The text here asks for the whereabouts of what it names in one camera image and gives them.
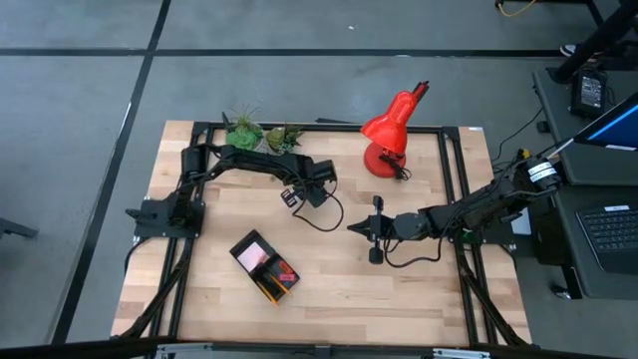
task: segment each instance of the marker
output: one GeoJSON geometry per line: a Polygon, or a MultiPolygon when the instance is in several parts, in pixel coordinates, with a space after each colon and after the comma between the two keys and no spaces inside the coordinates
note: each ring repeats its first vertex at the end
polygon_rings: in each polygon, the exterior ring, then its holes
{"type": "Polygon", "coordinates": [[[283,283],[281,283],[277,278],[275,278],[274,275],[270,274],[270,277],[272,278],[272,280],[275,281],[275,284],[277,284],[277,286],[284,291],[284,293],[292,295],[290,291],[288,290],[288,288],[286,288],[286,286],[283,285],[283,283]]]}
{"type": "Polygon", "coordinates": [[[277,301],[275,300],[275,298],[270,294],[270,292],[268,292],[266,290],[266,288],[263,286],[263,284],[259,283],[259,282],[255,282],[257,283],[257,285],[259,286],[259,288],[261,288],[261,291],[263,291],[264,294],[266,294],[266,296],[268,297],[268,299],[270,299],[270,301],[272,302],[272,304],[274,304],[276,307],[279,307],[279,304],[277,304],[277,301]]]}

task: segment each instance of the red desk lamp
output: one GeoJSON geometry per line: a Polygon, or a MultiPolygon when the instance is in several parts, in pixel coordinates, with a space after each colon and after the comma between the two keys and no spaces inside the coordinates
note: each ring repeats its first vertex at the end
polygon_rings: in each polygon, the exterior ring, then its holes
{"type": "Polygon", "coordinates": [[[420,82],[413,92],[402,91],[388,111],[372,119],[361,133],[372,141],[363,156],[368,171],[381,178],[397,177],[397,169],[406,165],[408,129],[406,124],[417,104],[428,91],[428,83],[420,82]]]}

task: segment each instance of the laptop screen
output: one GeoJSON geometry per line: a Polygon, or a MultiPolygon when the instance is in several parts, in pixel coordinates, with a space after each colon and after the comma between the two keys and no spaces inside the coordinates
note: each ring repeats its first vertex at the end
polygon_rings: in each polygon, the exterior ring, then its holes
{"type": "Polygon", "coordinates": [[[638,105],[620,114],[587,138],[611,146],[638,148],[638,105]]]}

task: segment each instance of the green plant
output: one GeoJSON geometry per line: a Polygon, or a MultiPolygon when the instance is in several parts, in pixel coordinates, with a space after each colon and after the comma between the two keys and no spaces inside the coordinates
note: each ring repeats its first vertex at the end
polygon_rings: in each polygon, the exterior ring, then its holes
{"type": "Polygon", "coordinates": [[[301,126],[284,125],[267,133],[266,142],[279,154],[289,154],[293,152],[295,146],[301,146],[297,140],[302,135],[301,126]]]}
{"type": "Polygon", "coordinates": [[[226,142],[238,149],[253,150],[263,138],[263,131],[259,125],[250,121],[250,114],[242,113],[234,118],[234,123],[226,123],[226,142]]]}

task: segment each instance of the wooden table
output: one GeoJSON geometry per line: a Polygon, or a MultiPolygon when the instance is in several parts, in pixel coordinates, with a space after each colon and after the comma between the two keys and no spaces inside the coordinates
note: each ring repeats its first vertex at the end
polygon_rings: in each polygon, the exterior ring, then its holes
{"type": "MultiPolygon", "coordinates": [[[[149,196],[164,198],[179,176],[179,152],[188,146],[192,122],[166,123],[151,178],[149,196]]],[[[481,129],[461,128],[461,143],[471,190],[491,178],[491,166],[481,129]]],[[[224,132],[214,134],[224,143],[224,132]]],[[[306,132],[299,153],[315,162],[333,160],[339,187],[335,195],[345,207],[340,227],[329,233],[291,217],[282,202],[279,180],[264,174],[230,171],[209,182],[202,234],[195,241],[179,323],[180,339],[201,341],[468,345],[454,249],[443,243],[440,262],[418,262],[404,269],[368,262],[370,243],[348,231],[373,211],[372,197],[385,200],[384,214],[394,216],[419,207],[445,204],[437,137],[409,134],[409,181],[378,179],[369,174],[362,153],[369,141],[359,133],[306,132]],[[251,229],[257,229],[301,275],[301,280],[273,306],[228,253],[251,229]]],[[[455,193],[460,188],[449,153],[455,193]]],[[[338,220],[334,201],[301,211],[316,224],[329,227],[338,220]]],[[[403,243],[390,254],[403,262],[418,255],[436,255],[437,242],[403,243]]],[[[113,334],[125,331],[155,295],[160,282],[166,239],[146,242],[131,259],[113,334]]],[[[516,272],[510,257],[497,246],[482,249],[490,296],[504,318],[529,340],[516,272]]],[[[160,333],[166,333],[171,299],[164,308],[160,333]]],[[[478,333],[484,328],[475,301],[478,333]]]]}

